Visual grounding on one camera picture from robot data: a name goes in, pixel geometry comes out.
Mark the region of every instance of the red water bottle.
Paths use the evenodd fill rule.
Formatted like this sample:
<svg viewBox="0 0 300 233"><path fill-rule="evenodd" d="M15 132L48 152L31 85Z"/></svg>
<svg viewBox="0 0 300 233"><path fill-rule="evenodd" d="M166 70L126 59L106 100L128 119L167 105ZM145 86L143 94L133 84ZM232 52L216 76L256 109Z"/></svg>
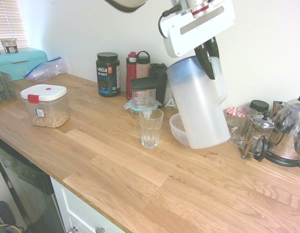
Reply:
<svg viewBox="0 0 300 233"><path fill-rule="evenodd" d="M136 52L130 52L126 59L126 99L132 99L131 80L137 78L137 54Z"/></svg>

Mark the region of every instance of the window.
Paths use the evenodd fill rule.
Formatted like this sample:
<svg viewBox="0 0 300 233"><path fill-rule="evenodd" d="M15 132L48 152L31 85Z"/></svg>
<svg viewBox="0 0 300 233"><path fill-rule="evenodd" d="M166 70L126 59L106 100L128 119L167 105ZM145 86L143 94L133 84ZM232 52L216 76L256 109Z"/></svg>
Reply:
<svg viewBox="0 0 300 233"><path fill-rule="evenodd" d="M18 0L0 0L0 39L17 39L18 48L28 47Z"/></svg>

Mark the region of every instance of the butcher block countertop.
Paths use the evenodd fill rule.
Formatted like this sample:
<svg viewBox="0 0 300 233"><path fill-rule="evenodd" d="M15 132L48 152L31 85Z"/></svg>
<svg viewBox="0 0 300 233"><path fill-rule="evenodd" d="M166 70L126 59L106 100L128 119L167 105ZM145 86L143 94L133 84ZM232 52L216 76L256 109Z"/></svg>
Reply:
<svg viewBox="0 0 300 233"><path fill-rule="evenodd" d="M159 145L141 145L125 92L99 96L97 83L70 74L71 118L31 124L20 91L0 102L0 138L127 233L300 233L300 168L241 159L229 143L194 150L173 136L164 110Z"/></svg>

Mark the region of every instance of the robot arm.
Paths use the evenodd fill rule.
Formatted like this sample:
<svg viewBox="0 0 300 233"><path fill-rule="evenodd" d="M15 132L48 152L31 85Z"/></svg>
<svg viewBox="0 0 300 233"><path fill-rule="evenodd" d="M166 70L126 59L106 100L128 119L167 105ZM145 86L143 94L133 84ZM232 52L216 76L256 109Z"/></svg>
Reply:
<svg viewBox="0 0 300 233"><path fill-rule="evenodd" d="M146 0L106 0L117 9L133 12ZM208 56L219 57L215 36L234 24L232 0L172 0L173 8L159 18L159 32L167 53L180 57L195 50L199 63L214 79ZM163 17L176 15L161 22Z"/></svg>

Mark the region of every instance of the electric kettle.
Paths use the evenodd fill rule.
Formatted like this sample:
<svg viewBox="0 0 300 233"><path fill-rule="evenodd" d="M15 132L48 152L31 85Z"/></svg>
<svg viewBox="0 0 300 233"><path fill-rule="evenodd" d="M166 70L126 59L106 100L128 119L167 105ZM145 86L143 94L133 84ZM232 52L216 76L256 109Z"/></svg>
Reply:
<svg viewBox="0 0 300 233"><path fill-rule="evenodd" d="M230 138L221 103L227 90L218 57L209 57L214 71L210 79L196 56L182 59L167 69L190 147L201 149Z"/></svg>
<svg viewBox="0 0 300 233"><path fill-rule="evenodd" d="M300 97L285 103L273 118L266 159L281 166L300 165Z"/></svg>

